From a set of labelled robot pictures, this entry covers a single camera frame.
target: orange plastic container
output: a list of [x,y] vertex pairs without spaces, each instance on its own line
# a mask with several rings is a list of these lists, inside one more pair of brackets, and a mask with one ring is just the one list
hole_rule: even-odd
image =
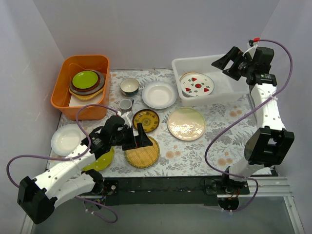
[[[82,71],[97,70],[105,76],[102,98],[98,104],[107,105],[111,87],[111,75],[109,72],[109,59],[104,55],[78,55],[66,59],[58,75],[54,91],[51,97],[51,104],[62,111],[70,120],[76,119],[76,113],[81,106],[68,106],[71,98],[69,83],[73,77]],[[79,120],[102,119],[107,112],[106,108],[90,106],[80,112]]]

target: mug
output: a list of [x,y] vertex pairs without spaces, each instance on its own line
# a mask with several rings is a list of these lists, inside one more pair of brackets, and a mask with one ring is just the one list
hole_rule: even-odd
[[119,107],[121,109],[121,113],[124,114],[128,111],[131,111],[133,103],[134,103],[134,100],[130,100],[130,99],[121,100],[119,102]]
[[126,97],[133,97],[134,95],[136,95],[138,93],[139,86],[139,82],[133,78],[124,79],[120,83],[121,92]]

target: round wooden board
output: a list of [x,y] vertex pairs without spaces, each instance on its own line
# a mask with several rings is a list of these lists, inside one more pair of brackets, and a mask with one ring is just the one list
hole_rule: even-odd
[[137,168],[146,168],[157,161],[160,154],[159,145],[154,138],[150,136],[148,138],[152,141],[153,146],[125,151],[125,157],[130,165]]

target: white bin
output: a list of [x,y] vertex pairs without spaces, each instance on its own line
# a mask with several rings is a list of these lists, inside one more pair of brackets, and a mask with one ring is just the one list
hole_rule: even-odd
[[[242,77],[239,81],[236,81],[223,74],[221,70],[211,66],[212,62],[222,56],[223,55],[177,58],[172,61],[177,89],[179,96],[182,99],[183,106],[202,106],[233,102],[237,101],[244,94],[249,93],[246,78]],[[214,81],[213,92],[209,95],[200,97],[185,96],[181,90],[180,78],[188,72],[199,72],[209,76]]]

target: table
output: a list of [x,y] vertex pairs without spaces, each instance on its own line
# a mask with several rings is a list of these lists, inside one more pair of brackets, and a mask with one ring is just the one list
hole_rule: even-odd
[[[125,97],[122,95],[119,84],[123,79],[135,78],[140,83],[139,93],[133,97],[133,113],[141,109],[150,109],[142,101],[141,93],[144,86],[150,82],[161,80],[175,84],[176,80],[172,70],[131,70],[111,72],[112,85],[110,91],[109,106],[118,109],[119,102]],[[251,110],[248,97],[243,96],[238,101],[226,104],[214,104],[209,106],[198,106],[194,109],[200,111],[206,119],[207,129],[199,139],[191,142],[182,141],[168,130],[167,118],[169,114],[182,107],[181,100],[171,107],[163,110],[155,110],[160,118],[159,127],[148,136],[153,137],[159,143],[160,156],[158,161],[149,168],[139,169],[131,166],[124,157],[121,147],[115,147],[115,156],[105,170],[101,171],[103,177],[147,177],[147,176],[218,176],[219,172],[207,166],[204,160],[204,153],[209,142],[224,128],[242,117]],[[86,132],[104,125],[107,118],[113,113],[108,111],[102,120],[82,121],[81,124]],[[70,121],[63,114],[61,115],[58,127],[75,123]],[[209,151],[209,161],[215,167],[225,170],[228,166],[238,162],[244,156],[244,147],[247,140],[256,131],[256,120],[253,115],[243,120],[227,133],[221,136]],[[50,157],[59,157],[51,152]],[[58,161],[48,161],[47,168],[56,165]],[[258,175],[270,175],[269,168],[258,171]]]

